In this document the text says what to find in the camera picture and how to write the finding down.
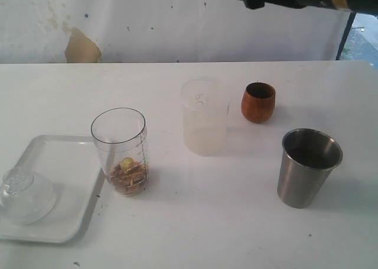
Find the brown wooden cup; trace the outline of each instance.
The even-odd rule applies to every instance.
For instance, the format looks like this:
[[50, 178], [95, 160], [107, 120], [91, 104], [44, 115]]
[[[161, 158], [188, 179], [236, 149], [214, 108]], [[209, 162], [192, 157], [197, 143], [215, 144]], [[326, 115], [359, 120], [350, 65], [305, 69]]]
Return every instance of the brown wooden cup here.
[[254, 123], [267, 121], [276, 104], [276, 90], [269, 84], [256, 82], [249, 84], [242, 100], [242, 114]]

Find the table surface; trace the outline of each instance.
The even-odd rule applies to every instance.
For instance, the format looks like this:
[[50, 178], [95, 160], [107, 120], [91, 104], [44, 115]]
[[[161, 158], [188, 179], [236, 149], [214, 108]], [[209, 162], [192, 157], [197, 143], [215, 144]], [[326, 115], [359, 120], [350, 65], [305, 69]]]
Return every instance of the table surface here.
[[[182, 138], [180, 87], [203, 76], [232, 96], [216, 157]], [[75, 239], [0, 242], [0, 268], [377, 268], [378, 74], [368, 63], [22, 64], [0, 65], [0, 79], [0, 173], [34, 137], [89, 135], [93, 118], [117, 106], [145, 115], [151, 161], [146, 191], [124, 198], [99, 184]], [[255, 81], [277, 91], [260, 125], [240, 111]], [[324, 131], [344, 151], [301, 210], [276, 194], [281, 139], [294, 128]]]

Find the stainless steel cup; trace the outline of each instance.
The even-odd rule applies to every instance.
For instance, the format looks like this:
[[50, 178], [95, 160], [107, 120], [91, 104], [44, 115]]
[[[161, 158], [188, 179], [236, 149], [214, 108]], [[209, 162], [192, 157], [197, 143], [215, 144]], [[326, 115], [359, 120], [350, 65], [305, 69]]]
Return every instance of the stainless steel cup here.
[[278, 196], [294, 208], [306, 208], [343, 160], [339, 144], [320, 131], [295, 129], [282, 139]]

